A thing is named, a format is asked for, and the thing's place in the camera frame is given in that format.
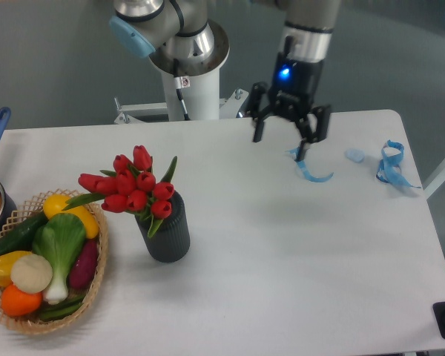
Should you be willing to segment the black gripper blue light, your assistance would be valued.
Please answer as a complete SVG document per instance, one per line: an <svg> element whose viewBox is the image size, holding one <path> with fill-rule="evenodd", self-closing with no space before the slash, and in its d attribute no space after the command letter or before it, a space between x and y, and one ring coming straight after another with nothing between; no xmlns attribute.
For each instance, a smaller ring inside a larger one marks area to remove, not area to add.
<svg viewBox="0 0 445 356"><path fill-rule="evenodd" d="M295 121L301 141L296 161L305 159L311 145L328 134L331 105L312 108L324 61L304 62L277 54L271 87L265 82L252 85L245 105L245 115L254 126L252 142L263 138L265 119L272 113Z"/></svg>

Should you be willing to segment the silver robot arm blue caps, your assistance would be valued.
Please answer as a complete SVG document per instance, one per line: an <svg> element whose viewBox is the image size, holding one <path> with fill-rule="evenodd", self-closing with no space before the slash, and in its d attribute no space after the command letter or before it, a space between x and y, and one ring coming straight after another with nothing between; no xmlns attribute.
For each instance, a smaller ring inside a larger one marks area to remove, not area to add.
<svg viewBox="0 0 445 356"><path fill-rule="evenodd" d="M270 84L258 82L246 110L259 142L264 122L279 116L300 132L297 159L326 138L331 108L314 95L340 8L338 1L272 1L285 22ZM208 17L205 1L115 1L109 22L119 42L159 70L172 121L220 116L220 68L229 53L225 31Z"/></svg>

